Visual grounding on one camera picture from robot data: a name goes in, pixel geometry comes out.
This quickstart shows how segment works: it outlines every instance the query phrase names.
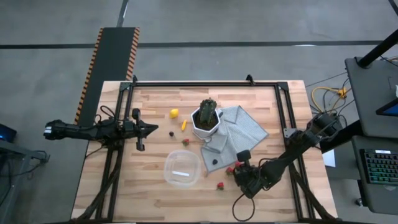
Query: gray cloth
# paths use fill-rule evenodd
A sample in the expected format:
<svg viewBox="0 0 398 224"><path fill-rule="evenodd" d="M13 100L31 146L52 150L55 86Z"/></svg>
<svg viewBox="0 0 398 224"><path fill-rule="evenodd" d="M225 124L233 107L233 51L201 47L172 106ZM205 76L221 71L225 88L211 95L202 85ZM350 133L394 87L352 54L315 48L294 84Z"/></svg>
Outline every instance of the gray cloth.
<svg viewBox="0 0 398 224"><path fill-rule="evenodd" d="M252 150L268 136L268 133L240 106L218 109L223 112L220 126L204 143L201 154L207 173L224 168L237 161L236 154Z"/></svg>

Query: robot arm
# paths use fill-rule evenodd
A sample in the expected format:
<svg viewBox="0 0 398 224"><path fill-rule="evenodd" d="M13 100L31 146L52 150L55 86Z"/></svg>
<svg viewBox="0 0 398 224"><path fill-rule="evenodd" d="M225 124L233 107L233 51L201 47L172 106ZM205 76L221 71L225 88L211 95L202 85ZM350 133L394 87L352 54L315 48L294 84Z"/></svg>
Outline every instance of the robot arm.
<svg viewBox="0 0 398 224"><path fill-rule="evenodd" d="M286 139L286 151L277 159L268 160L256 167L249 163L250 151L238 153L238 161L244 164L235 168L235 182L247 198L253 198L261 189L270 189L278 183L285 168L306 150L320 141L333 139L341 128L337 117L320 113L307 124L305 131L296 130Z"/></svg>
<svg viewBox="0 0 398 224"><path fill-rule="evenodd" d="M103 146L110 146L122 139L137 138L137 150L144 151L142 138L155 131L158 125L141 121L139 109L133 109L132 117L136 120L135 124L130 120L120 122L109 118L91 127L67 124L58 119L45 125L44 137L48 140L73 138L99 141Z"/></svg>

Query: red strawberry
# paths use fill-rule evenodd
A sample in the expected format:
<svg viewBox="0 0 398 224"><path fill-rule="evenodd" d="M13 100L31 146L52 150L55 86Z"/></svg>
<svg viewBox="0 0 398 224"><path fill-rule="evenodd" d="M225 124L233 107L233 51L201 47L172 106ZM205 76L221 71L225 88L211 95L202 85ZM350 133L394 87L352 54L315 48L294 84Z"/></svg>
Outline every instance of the red strawberry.
<svg viewBox="0 0 398 224"><path fill-rule="evenodd" d="M217 190L224 190L224 183L222 183L222 182L218 183Z"/></svg>
<svg viewBox="0 0 398 224"><path fill-rule="evenodd" d="M226 172L226 175L232 175L233 172L234 172L234 169L232 169L232 168L229 167L229 168L226 169L225 172Z"/></svg>
<svg viewBox="0 0 398 224"><path fill-rule="evenodd" d="M184 146L189 145L189 139L184 139L184 140L182 140L182 144L183 144Z"/></svg>

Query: cactus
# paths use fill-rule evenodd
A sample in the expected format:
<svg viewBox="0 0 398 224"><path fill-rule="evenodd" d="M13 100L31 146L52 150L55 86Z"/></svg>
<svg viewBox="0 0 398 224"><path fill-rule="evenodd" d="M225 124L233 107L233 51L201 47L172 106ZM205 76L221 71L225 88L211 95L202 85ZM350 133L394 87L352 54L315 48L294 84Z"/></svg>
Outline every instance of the cactus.
<svg viewBox="0 0 398 224"><path fill-rule="evenodd" d="M214 113L217 107L216 101L212 100L211 98L207 100L203 100L200 103L199 109L199 116L200 116L200 123L206 123L209 125L214 120Z"/></svg>

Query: black and orange striped barrier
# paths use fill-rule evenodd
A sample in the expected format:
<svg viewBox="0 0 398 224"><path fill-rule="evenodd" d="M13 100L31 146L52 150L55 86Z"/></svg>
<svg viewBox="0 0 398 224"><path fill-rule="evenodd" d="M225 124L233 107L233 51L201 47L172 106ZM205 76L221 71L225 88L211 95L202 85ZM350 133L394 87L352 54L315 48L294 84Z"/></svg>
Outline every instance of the black and orange striped barrier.
<svg viewBox="0 0 398 224"><path fill-rule="evenodd" d="M132 80L139 28L101 28L95 42L74 124L93 124L104 81Z"/></svg>

